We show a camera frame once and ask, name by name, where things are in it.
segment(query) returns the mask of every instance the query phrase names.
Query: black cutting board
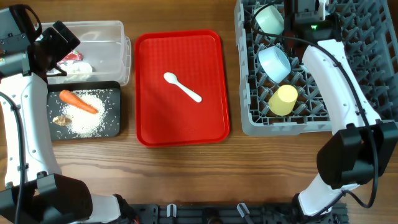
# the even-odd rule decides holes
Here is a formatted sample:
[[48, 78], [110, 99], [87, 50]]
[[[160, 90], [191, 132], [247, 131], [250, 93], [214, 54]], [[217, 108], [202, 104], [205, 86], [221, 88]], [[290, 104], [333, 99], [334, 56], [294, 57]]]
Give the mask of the black cutting board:
[[50, 135], [52, 141], [82, 139], [77, 133], [71, 132], [65, 126], [59, 126], [53, 121], [56, 116], [63, 116], [62, 108], [66, 105], [59, 98], [62, 90], [93, 90], [89, 94], [96, 95], [103, 100], [107, 113], [105, 114], [103, 124], [97, 128], [97, 132], [88, 138], [109, 138], [120, 134], [121, 127], [121, 90], [120, 84], [115, 81], [110, 82], [89, 82], [89, 83], [70, 83], [49, 85], [47, 95], [47, 118], [50, 126]]

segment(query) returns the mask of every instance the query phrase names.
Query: red and white package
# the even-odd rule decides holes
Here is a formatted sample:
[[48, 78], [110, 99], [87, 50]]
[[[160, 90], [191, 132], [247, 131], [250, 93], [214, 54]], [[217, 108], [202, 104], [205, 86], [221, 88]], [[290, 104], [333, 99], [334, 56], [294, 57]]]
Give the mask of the red and white package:
[[58, 62], [58, 65], [61, 63], [65, 63], [66, 61], [81, 61], [83, 60], [83, 56], [77, 50], [72, 50], [66, 57], [64, 57], [61, 61]]

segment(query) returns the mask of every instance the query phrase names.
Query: orange carrot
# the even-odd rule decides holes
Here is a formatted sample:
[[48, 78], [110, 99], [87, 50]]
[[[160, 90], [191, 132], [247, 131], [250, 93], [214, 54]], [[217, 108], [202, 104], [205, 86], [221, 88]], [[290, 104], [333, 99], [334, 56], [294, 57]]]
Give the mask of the orange carrot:
[[69, 103], [73, 106], [76, 106], [77, 108], [80, 108], [82, 110], [85, 110], [89, 113], [96, 114], [97, 110], [88, 105], [87, 103], [83, 102], [79, 97], [77, 97], [75, 94], [73, 94], [71, 91], [68, 90], [62, 90], [60, 93], [60, 99], [66, 103]]

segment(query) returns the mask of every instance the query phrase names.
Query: cable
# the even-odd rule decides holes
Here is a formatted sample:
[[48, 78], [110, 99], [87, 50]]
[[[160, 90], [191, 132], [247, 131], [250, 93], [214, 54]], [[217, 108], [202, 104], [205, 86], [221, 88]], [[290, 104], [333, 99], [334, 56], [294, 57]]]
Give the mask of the cable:
[[317, 45], [317, 44], [313, 44], [309, 41], [303, 40], [303, 39], [299, 39], [299, 38], [295, 38], [295, 37], [286, 37], [283, 35], [275, 35], [275, 34], [269, 34], [269, 33], [265, 33], [265, 32], [261, 32], [259, 30], [256, 29], [256, 27], [254, 26], [255, 22], [256, 22], [256, 17], [257, 15], [265, 8], [273, 5], [273, 4], [280, 4], [282, 3], [283, 0], [279, 0], [279, 1], [273, 1], [270, 2], [264, 6], [262, 6], [253, 16], [252, 20], [251, 20], [251, 29], [253, 30], [253, 32], [257, 33], [257, 34], [261, 34], [261, 35], [265, 35], [265, 36], [269, 36], [269, 37], [277, 37], [277, 38], [282, 38], [282, 39], [287, 39], [287, 40], [294, 40], [294, 41], [299, 41], [299, 42], [303, 42], [304, 44], [308, 44], [312, 47], [316, 47], [318, 50], [322, 51], [324, 54], [326, 54], [328, 57], [331, 58], [331, 60], [333, 61], [333, 63], [336, 64], [336, 66], [340, 69], [340, 71], [342, 72], [343, 76], [345, 77], [349, 88], [352, 91], [352, 94], [354, 96], [355, 102], [358, 106], [358, 110], [359, 113], [362, 117], [362, 120], [364, 121], [365, 124], [365, 128], [366, 131], [368, 132], [368, 138], [369, 141], [371, 143], [371, 148], [372, 148], [372, 153], [373, 153], [373, 172], [374, 172], [374, 177], [373, 177], [373, 186], [372, 186], [372, 193], [369, 199], [368, 204], [363, 203], [354, 193], [352, 193], [349, 190], [343, 190], [341, 191], [341, 194], [337, 197], [338, 200], [334, 200], [332, 203], [330, 203], [327, 207], [325, 207], [323, 210], [321, 210], [320, 212], [318, 212], [317, 214], [314, 215], [315, 216], [319, 216], [321, 215], [323, 212], [327, 211], [329, 208], [331, 208], [337, 201], [339, 201], [339, 199], [341, 199], [344, 195], [349, 194], [351, 195], [355, 201], [358, 202], [358, 204], [364, 208], [371, 208], [373, 206], [374, 200], [376, 198], [376, 193], [377, 193], [377, 186], [378, 186], [378, 179], [379, 179], [379, 163], [378, 163], [378, 158], [377, 158], [377, 149], [376, 149], [376, 143], [374, 141], [374, 136], [372, 134], [372, 130], [369, 126], [369, 122], [368, 119], [366, 118], [366, 114], [365, 114], [365, 110], [362, 107], [361, 101], [359, 100], [359, 96], [357, 94], [357, 92], [355, 91], [354, 85], [351, 81], [351, 79], [349, 78], [347, 72], [345, 71], [345, 69], [343, 68], [343, 66], [341, 65], [341, 63], [331, 54], [329, 53], [326, 49], [324, 49], [323, 47]]
[[17, 123], [17, 131], [18, 131], [18, 147], [19, 147], [19, 167], [21, 171], [21, 179], [19, 181], [19, 192], [18, 192], [18, 202], [17, 208], [15, 212], [15, 224], [19, 224], [19, 217], [21, 214], [22, 207], [22, 199], [24, 198], [24, 183], [25, 183], [25, 148], [24, 148], [24, 139], [22, 133], [22, 120], [18, 113], [18, 107], [15, 103], [4, 93], [0, 92], [0, 96], [3, 97], [10, 105], [11, 110], [14, 112], [15, 120]]

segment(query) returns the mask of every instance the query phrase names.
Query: cup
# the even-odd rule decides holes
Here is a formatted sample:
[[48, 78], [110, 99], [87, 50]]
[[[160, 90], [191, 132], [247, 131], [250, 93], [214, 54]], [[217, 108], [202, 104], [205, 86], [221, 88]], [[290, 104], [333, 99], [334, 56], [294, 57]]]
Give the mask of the cup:
[[284, 18], [274, 6], [268, 6], [263, 9], [256, 16], [257, 23], [259, 24], [262, 31], [269, 33], [280, 35], [284, 31]]
[[279, 116], [288, 115], [292, 112], [298, 96], [294, 86], [282, 85], [269, 99], [269, 109]]
[[258, 57], [262, 68], [275, 83], [280, 83], [292, 70], [289, 59], [278, 47], [264, 49]]

